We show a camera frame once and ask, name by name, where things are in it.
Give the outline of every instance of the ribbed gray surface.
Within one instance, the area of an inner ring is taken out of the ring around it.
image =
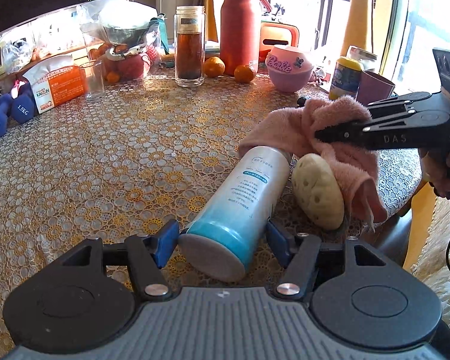
[[[408,353],[369,354],[318,330],[299,304],[264,288],[184,288],[166,303],[147,305],[135,325],[101,348],[47,355],[22,347],[6,360],[436,360],[422,347]]]

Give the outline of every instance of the large red water bottle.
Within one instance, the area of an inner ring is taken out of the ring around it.
[[[224,0],[220,23],[220,59],[225,74],[233,76],[239,65],[258,69],[262,3],[271,12],[267,0]]]

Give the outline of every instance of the floral pattern tablecloth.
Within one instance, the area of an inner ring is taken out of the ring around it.
[[[307,86],[301,95],[326,93]],[[240,139],[270,111],[294,107],[296,98],[275,91],[264,72],[250,85],[221,77],[191,89],[176,86],[165,69],[109,87],[97,103],[78,98],[11,127],[0,139],[0,356],[13,346],[2,320],[13,288],[89,234],[115,243],[152,234],[170,218],[188,223],[237,164]],[[392,215],[420,181],[418,155],[383,152],[380,166],[380,195]],[[275,217],[292,232],[319,232],[290,185]],[[349,235],[360,228],[354,222]],[[220,285],[179,250],[163,273],[173,287]],[[124,267],[108,267],[108,274],[130,287]],[[263,285],[280,274],[261,244],[240,285]]]

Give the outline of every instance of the glass jar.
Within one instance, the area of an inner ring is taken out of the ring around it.
[[[364,71],[375,72],[379,68],[378,57],[360,47],[350,46],[346,56],[360,62]]]
[[[183,87],[203,84],[205,7],[176,7],[175,82]]]

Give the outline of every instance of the tea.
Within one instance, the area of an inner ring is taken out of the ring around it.
[[[176,35],[175,71],[182,80],[196,80],[202,77],[203,35],[179,33]]]

